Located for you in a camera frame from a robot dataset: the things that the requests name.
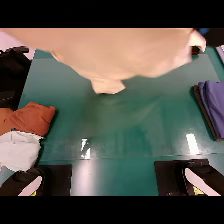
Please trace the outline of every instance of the beige cloth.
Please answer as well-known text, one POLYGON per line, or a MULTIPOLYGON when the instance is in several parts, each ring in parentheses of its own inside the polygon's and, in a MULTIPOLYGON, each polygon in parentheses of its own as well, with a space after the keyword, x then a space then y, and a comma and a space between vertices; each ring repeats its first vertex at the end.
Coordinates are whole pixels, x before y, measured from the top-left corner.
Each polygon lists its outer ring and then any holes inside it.
POLYGON ((9 28, 28 46, 50 51, 92 82, 96 93, 117 93, 121 80, 158 77, 191 61, 191 46, 205 49, 192 28, 9 28))

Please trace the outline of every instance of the black bag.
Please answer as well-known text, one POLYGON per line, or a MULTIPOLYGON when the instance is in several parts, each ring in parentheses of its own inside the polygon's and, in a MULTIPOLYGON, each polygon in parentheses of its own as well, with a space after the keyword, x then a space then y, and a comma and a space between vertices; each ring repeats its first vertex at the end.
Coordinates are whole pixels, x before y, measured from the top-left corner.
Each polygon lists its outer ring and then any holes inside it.
POLYGON ((0 50, 0 108, 16 110, 30 69, 29 48, 0 50))

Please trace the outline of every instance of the green table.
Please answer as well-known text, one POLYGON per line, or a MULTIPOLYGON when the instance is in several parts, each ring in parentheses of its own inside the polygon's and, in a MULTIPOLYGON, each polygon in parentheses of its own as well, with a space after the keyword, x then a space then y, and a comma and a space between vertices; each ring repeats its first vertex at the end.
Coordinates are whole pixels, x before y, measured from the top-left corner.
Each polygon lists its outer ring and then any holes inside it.
POLYGON ((19 107, 58 109, 39 163, 73 164, 71 195, 158 195, 156 160, 208 158, 224 174, 224 142, 213 141, 191 89, 208 79, 224 79, 211 48, 165 76, 96 95, 89 80, 37 51, 19 107))

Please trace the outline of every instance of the rust-colored folded shirt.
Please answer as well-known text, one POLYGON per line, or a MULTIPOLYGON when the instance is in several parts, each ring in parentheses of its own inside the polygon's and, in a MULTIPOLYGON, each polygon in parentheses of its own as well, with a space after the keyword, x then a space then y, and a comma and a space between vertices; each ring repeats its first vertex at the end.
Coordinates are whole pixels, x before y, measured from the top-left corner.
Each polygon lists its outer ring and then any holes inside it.
POLYGON ((7 116, 3 124, 0 125, 0 135, 15 128, 18 131, 45 136, 48 133, 55 111, 55 107, 30 102, 24 108, 7 116))

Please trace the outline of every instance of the glossy green surface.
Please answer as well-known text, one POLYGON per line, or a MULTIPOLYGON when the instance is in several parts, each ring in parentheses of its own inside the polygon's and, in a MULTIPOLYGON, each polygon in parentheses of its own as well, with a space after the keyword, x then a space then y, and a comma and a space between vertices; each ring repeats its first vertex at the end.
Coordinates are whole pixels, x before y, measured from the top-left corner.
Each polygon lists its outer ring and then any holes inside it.
POLYGON ((199 81, 224 77, 214 54, 208 49, 165 76, 135 77, 119 94, 96 95, 88 80, 37 51, 20 107, 35 101, 58 109, 40 163, 72 163, 72 195, 158 195, 155 160, 209 158, 224 173, 224 142, 213 141, 191 92, 199 81))

